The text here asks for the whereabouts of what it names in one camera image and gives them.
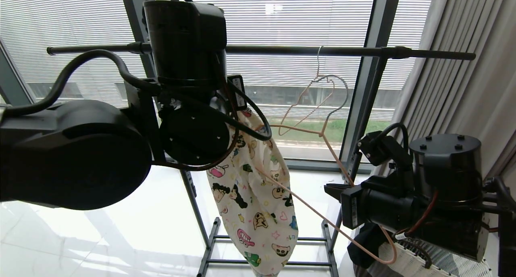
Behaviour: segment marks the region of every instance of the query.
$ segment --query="star print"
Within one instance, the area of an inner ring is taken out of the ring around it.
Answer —
[[[277,240],[281,235],[278,233],[278,231],[275,231],[271,236],[272,236],[275,240]]]

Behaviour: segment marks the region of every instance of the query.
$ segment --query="green lawn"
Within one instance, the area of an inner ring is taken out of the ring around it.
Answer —
[[[268,119],[271,124],[280,124],[281,119],[270,118]],[[286,119],[283,124],[287,126],[293,126],[299,120],[296,119]],[[314,121],[313,119],[310,121],[303,121],[297,127],[307,130],[315,130],[320,131],[323,128],[324,121]],[[367,124],[366,133],[372,131],[380,131],[385,129],[387,126],[391,124],[390,121],[373,121],[370,120]],[[326,127],[325,135],[328,138],[328,141],[333,143],[341,143],[344,135],[344,129],[346,128],[346,120],[333,120],[328,122],[328,126]],[[273,127],[273,137],[275,140],[298,140],[298,141],[321,141],[323,139],[315,134],[308,134],[296,130],[290,130],[288,133],[280,136],[278,135],[278,128]]]

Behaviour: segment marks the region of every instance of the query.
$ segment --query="tiled floor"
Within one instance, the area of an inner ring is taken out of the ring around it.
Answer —
[[[204,172],[193,173],[206,230],[218,216]],[[323,191],[341,181],[337,173],[291,172],[291,187],[334,220],[339,203]],[[299,236],[321,237],[320,218],[294,200]],[[195,276],[204,244],[179,172],[153,167],[131,196],[104,209],[72,211],[21,202],[2,203],[0,211],[2,277],[179,277]],[[225,233],[221,226],[220,234]],[[345,256],[348,242],[335,248],[341,276],[352,275]],[[212,258],[243,259],[231,244],[220,243]],[[296,246],[291,260],[325,262],[324,246]],[[329,276],[317,268],[285,267],[288,276]],[[252,277],[248,266],[210,266],[209,277]]]

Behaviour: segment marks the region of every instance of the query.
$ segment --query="black clothes rack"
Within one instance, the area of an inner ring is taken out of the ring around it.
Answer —
[[[72,46],[72,47],[48,47],[47,53],[50,55],[59,53],[81,53],[93,49],[105,49],[113,52],[131,52],[136,54],[150,54],[152,52],[151,45],[148,43],[134,42],[131,44],[122,45],[101,45],[101,46]],[[376,92],[380,86],[380,81],[389,59],[402,59],[402,58],[442,58],[450,60],[473,60],[475,59],[474,53],[465,52],[449,52],[449,51],[429,51],[429,50],[413,50],[407,47],[377,47],[377,48],[347,48],[347,47],[324,47],[319,51],[319,47],[296,47],[296,46],[227,46],[226,52],[230,54],[256,54],[256,55],[313,55],[317,56],[374,56],[378,58],[376,63],[376,71],[372,82],[370,82],[369,93],[366,96],[365,105],[362,107],[365,111],[371,111],[372,105],[376,98]],[[368,117],[362,117],[360,119],[359,130],[365,131]],[[355,146],[358,139],[354,139],[352,146]],[[360,157],[352,159],[350,163],[347,163],[348,169],[350,169],[350,176],[352,179],[355,178],[360,165]],[[197,193],[192,180],[190,172],[181,170],[181,177],[188,193],[193,212],[195,214],[199,230],[201,231],[202,238],[206,245],[204,255],[201,260],[201,266],[197,277],[204,277],[208,271],[210,264],[247,264],[246,260],[229,260],[229,259],[212,259],[212,253],[214,245],[217,240],[229,239],[227,235],[218,235],[218,229],[221,226],[221,220],[215,218],[210,234],[206,232],[204,222],[201,218],[199,206],[196,201]],[[340,226],[342,224],[341,211],[337,218],[335,225]],[[323,242],[326,247],[326,254],[328,256],[328,262],[288,262],[287,266],[317,266],[317,267],[328,267],[330,276],[338,277],[339,272],[337,270],[337,263],[333,249],[337,240],[338,231],[334,230],[333,234],[330,235],[328,224],[326,221],[321,223],[323,237],[300,237],[298,241],[302,242]]]

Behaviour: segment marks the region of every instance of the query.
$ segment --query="red wire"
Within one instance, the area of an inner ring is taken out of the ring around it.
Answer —
[[[405,233],[405,235],[409,235],[411,233],[414,233],[415,230],[417,230],[421,224],[424,222],[424,220],[427,218],[427,216],[429,215],[429,213],[432,211],[433,209],[433,206],[435,205],[435,203],[437,202],[437,196],[439,194],[439,191],[438,190],[435,190],[435,192],[433,193],[433,198],[432,198],[432,201],[430,202],[430,204],[428,205],[428,207],[426,208],[426,211],[424,211],[423,215],[421,216],[421,218],[418,220],[418,222],[413,226],[411,227],[411,229],[409,229],[409,231],[407,233]]]

